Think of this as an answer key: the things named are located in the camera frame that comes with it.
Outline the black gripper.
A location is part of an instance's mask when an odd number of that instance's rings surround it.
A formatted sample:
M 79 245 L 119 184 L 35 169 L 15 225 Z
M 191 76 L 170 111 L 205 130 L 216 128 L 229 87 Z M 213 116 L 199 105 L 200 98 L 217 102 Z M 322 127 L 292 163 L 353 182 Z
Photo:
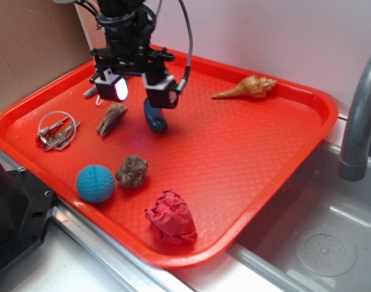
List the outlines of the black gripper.
M 96 72 L 90 79 L 101 99 L 124 102 L 127 99 L 127 81 L 116 72 L 141 75 L 149 104 L 153 108 L 174 109 L 178 104 L 175 77 L 168 75 L 155 84 L 149 84 L 151 75 L 165 75 L 166 62 L 175 56 L 165 48 L 151 47 L 151 34 L 155 28 L 155 15 L 149 9 L 119 11 L 116 16 L 100 13 L 97 24 L 104 29 L 106 47 L 94 48 L 91 55 L 96 67 L 104 71 Z

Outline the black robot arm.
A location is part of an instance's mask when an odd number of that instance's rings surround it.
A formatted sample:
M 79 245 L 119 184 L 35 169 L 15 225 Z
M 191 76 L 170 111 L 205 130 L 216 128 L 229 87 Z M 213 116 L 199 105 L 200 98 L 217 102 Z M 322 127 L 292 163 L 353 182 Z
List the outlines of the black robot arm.
M 143 1 L 76 1 L 90 12 L 104 30 L 106 46 L 91 51 L 95 61 L 95 84 L 103 100 L 123 102 L 128 97 L 126 77 L 142 77 L 153 108 L 173 109 L 178 92 L 166 63 L 174 59 L 165 49 L 150 46 L 156 15 Z

